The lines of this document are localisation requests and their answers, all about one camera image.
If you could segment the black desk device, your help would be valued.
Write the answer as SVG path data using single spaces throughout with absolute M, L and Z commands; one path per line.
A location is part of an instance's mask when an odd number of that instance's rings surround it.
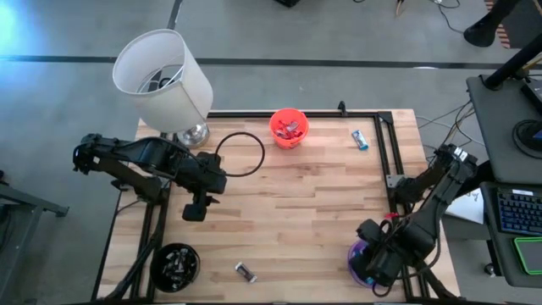
M 530 80 L 522 86 L 521 92 L 542 115 L 542 80 Z

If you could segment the green edged black pad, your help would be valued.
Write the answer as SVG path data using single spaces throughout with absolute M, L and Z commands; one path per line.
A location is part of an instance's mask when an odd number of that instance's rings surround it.
M 528 275 L 542 275 L 542 237 L 518 237 L 513 245 L 523 271 Z

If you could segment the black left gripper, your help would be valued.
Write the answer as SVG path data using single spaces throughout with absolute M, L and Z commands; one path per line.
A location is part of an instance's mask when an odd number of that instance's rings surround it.
M 220 162 L 220 157 L 213 153 L 193 155 L 187 152 L 183 155 L 177 168 L 177 185 L 193 195 L 193 204 L 217 202 L 208 193 L 224 193 L 227 178 Z

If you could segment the grey metal bench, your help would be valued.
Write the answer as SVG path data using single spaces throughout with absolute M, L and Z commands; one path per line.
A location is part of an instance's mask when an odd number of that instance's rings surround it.
M 6 304 L 12 281 L 41 215 L 65 217 L 69 209 L 13 188 L 0 170 L 0 305 Z

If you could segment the blue white Hershey's bar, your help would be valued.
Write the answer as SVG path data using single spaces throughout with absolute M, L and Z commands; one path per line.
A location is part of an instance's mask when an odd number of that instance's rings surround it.
M 354 130 L 351 135 L 361 151 L 367 150 L 369 148 L 368 142 L 360 130 Z

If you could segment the black round stand base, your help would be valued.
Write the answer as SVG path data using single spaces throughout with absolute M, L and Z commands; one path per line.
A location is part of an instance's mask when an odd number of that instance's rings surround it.
M 542 120 L 525 119 L 516 123 L 512 140 L 523 154 L 542 159 Z

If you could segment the black backlit keyboard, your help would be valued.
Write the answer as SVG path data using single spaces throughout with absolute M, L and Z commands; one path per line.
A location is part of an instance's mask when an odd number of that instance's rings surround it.
M 498 188 L 496 196 L 502 231 L 542 236 L 542 193 Z

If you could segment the grey keyboard desk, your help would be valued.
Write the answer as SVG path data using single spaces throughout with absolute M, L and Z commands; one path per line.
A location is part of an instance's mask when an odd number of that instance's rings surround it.
M 479 187 L 484 198 L 484 219 L 487 222 L 490 236 L 487 243 L 496 275 L 504 277 L 510 286 L 542 289 L 542 274 L 526 274 L 523 271 L 517 251 L 513 245 L 513 240 L 518 237 L 542 236 L 526 236 L 501 230 L 500 217 L 497 211 L 496 191 L 498 188 L 533 191 L 537 193 L 542 193 L 542 188 L 502 185 L 489 182 L 483 182 Z

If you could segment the black round pole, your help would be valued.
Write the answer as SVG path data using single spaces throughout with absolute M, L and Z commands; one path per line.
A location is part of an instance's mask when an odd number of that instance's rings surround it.
M 492 75 L 481 77 L 484 86 L 490 90 L 497 90 L 505 80 L 516 74 L 540 52 L 542 52 L 542 34 L 536 36 L 526 47 L 522 48 Z

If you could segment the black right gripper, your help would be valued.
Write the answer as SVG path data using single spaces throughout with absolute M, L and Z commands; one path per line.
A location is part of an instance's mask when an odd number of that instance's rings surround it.
M 409 240 L 364 236 L 351 245 L 351 277 L 362 286 L 392 286 L 409 259 Z

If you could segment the red striped mat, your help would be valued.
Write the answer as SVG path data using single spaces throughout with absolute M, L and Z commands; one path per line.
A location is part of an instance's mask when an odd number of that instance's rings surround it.
M 484 4 L 489 11 L 494 7 L 495 2 L 496 0 L 484 0 Z M 512 48 L 511 41 L 507 35 L 506 29 L 503 26 L 503 24 L 498 25 L 495 34 L 496 34 L 496 38 L 499 40 L 499 42 L 504 48 L 506 49 Z

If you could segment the person's leg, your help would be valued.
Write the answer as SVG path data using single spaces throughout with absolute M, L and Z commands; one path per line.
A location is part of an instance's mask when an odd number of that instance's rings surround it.
M 494 42 L 497 28 L 521 0 L 493 1 L 489 12 L 462 34 L 464 40 L 475 47 L 489 47 Z

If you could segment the white shade silver table lamp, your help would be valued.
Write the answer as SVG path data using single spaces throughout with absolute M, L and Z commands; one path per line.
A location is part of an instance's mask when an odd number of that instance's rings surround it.
M 112 77 L 147 126 L 189 148 L 207 142 L 213 88 L 180 33 L 160 29 L 138 36 L 117 57 Z

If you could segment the white paper sheet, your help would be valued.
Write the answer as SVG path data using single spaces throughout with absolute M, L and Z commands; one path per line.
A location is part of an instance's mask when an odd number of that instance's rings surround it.
M 483 225 L 484 198 L 481 190 L 478 188 L 456 198 L 446 209 L 445 213 L 459 219 Z

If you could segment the black plastic bucket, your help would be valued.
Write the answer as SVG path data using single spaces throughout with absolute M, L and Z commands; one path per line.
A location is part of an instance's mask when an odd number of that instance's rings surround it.
M 199 275 L 201 259 L 199 263 L 199 272 L 194 277 L 185 277 L 181 281 L 175 281 L 167 278 L 164 273 L 164 267 L 171 257 L 182 257 L 188 253 L 196 254 L 196 250 L 184 243 L 171 243 L 158 250 L 154 255 L 150 266 L 150 276 L 152 283 L 162 292 L 174 293 L 184 290 L 189 284 L 193 283 Z

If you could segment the purple plastic bucket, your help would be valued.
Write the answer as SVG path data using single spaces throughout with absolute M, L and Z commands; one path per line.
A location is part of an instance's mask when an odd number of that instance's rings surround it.
M 367 271 L 370 258 L 364 252 L 368 244 L 363 240 L 355 242 L 349 249 L 346 262 L 352 279 L 359 285 L 371 288 L 376 281 Z

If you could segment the black aluminium table frame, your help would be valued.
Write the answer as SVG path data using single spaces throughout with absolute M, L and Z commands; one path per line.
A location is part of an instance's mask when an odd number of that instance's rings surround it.
M 202 222 L 182 219 L 191 195 L 179 187 L 166 211 L 123 193 L 94 297 L 113 291 L 158 221 L 165 223 L 163 243 L 192 246 L 201 268 L 176 293 L 156 291 L 142 272 L 130 293 L 138 301 L 403 302 L 432 295 L 423 277 L 372 291 L 352 279 L 346 262 L 358 225 L 393 209 L 385 176 L 415 176 L 426 167 L 414 112 L 350 110 L 343 118 L 338 110 L 315 110 L 307 137 L 291 150 L 275 144 L 270 117 L 265 110 L 210 113 L 206 150 L 219 152 L 230 177 Z M 358 148 L 354 130 L 367 150 Z M 235 271 L 239 262 L 257 276 L 254 283 Z

